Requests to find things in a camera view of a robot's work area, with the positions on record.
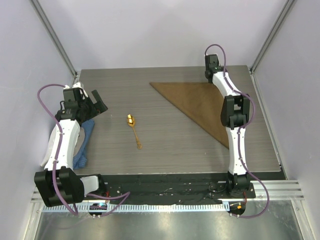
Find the brown cloth napkin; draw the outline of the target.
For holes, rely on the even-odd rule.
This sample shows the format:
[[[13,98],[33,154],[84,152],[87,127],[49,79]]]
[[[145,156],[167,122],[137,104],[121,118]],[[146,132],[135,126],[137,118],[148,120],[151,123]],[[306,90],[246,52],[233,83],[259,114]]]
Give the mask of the brown cloth napkin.
[[[221,122],[224,102],[216,86],[206,82],[151,82],[167,101],[227,149],[229,141]]]

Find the gold spoon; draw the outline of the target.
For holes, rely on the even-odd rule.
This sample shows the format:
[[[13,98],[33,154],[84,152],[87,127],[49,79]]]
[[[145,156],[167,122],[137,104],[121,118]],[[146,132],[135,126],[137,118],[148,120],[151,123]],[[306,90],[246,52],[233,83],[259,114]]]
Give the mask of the gold spoon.
[[[128,114],[127,117],[126,117],[126,121],[127,121],[128,126],[130,126],[130,127],[132,128],[132,130],[133,130],[133,133],[134,133],[134,136],[135,136],[135,140],[136,140],[137,148],[138,148],[139,150],[141,150],[143,146],[142,146],[142,144],[141,144],[141,142],[140,142],[140,140],[139,140],[139,138],[138,138],[138,135],[137,135],[137,133],[136,133],[136,130],[135,130],[136,121],[135,121],[134,116],[131,115],[131,114]]]

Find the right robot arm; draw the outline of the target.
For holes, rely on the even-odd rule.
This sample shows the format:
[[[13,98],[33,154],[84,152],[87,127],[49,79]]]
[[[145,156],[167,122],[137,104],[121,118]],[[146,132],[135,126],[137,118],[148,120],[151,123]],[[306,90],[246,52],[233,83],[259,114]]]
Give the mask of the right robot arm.
[[[246,166],[245,125],[250,120],[250,99],[242,94],[219,63],[216,54],[206,54],[205,77],[217,87],[223,97],[220,121],[225,127],[229,143],[229,167],[226,193],[238,197],[250,187]]]

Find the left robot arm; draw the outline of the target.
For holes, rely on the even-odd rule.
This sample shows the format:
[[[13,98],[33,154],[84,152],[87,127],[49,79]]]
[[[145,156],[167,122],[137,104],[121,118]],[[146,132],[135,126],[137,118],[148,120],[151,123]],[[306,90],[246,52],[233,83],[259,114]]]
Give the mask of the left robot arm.
[[[63,87],[63,100],[53,119],[43,171],[36,172],[34,182],[47,207],[77,204],[87,194],[100,200],[107,188],[100,174],[80,177],[74,169],[86,163],[86,146],[95,125],[93,118],[107,111],[96,90],[92,91],[96,102],[86,93],[83,84]]]

